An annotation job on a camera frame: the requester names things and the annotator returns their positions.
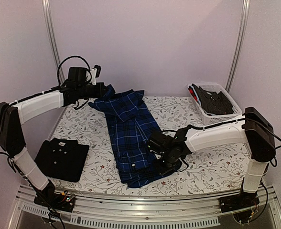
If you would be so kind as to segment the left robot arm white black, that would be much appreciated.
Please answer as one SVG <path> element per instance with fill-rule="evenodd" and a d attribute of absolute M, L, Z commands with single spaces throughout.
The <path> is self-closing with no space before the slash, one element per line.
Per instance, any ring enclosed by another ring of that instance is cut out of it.
<path fill-rule="evenodd" d="M 71 67 L 63 84 L 11 103 L 0 103 L 1 154 L 6 155 L 12 169 L 17 170 L 34 189 L 42 191 L 39 197 L 48 207 L 55 207 L 59 198 L 50 189 L 45 189 L 50 182 L 28 152 L 22 125 L 51 110 L 75 104 L 80 99 L 102 97 L 106 87 L 104 83 L 97 82 L 100 72 L 99 65 L 92 69 Z"/>

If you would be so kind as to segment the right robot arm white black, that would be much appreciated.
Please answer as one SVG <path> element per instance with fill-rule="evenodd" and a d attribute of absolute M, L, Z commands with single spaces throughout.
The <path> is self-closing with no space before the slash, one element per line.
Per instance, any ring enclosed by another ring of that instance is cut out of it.
<path fill-rule="evenodd" d="M 154 131 L 147 148 L 161 156 L 156 162 L 157 170 L 164 175 L 193 152 L 228 144 L 244 144 L 250 155 L 242 192 L 234 201 L 238 208 L 245 208 L 253 201 L 268 163 L 276 156 L 273 127 L 254 107 L 247 107 L 244 114 L 224 122 L 188 125 L 176 130 L 174 136 Z"/>

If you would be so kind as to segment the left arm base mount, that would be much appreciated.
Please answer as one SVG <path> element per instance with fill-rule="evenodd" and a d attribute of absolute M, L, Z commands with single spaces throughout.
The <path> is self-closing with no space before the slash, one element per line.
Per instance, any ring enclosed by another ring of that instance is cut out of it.
<path fill-rule="evenodd" d="M 34 204 L 65 212 L 73 211 L 75 201 L 75 194 L 67 191 L 39 191 L 34 198 Z"/>

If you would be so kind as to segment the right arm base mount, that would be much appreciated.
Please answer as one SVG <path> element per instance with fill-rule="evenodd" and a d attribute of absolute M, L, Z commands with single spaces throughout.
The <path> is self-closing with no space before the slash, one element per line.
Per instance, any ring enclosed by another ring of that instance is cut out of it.
<path fill-rule="evenodd" d="M 232 212 L 234 220 L 239 224 L 250 223 L 258 210 L 257 194 L 240 193 L 218 199 L 222 213 Z"/>

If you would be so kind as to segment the blue plaid long sleeve shirt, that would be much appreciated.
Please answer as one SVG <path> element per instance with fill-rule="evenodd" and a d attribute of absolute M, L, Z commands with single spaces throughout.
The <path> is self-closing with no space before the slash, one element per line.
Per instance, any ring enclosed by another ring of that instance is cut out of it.
<path fill-rule="evenodd" d="M 160 128 L 143 100 L 144 91 L 116 93 L 112 85 L 89 106 L 103 112 L 108 126 L 116 168 L 123 184 L 141 188 L 155 180 L 172 175 L 182 163 L 161 175 L 154 164 L 155 154 L 147 147 L 154 131 Z"/>

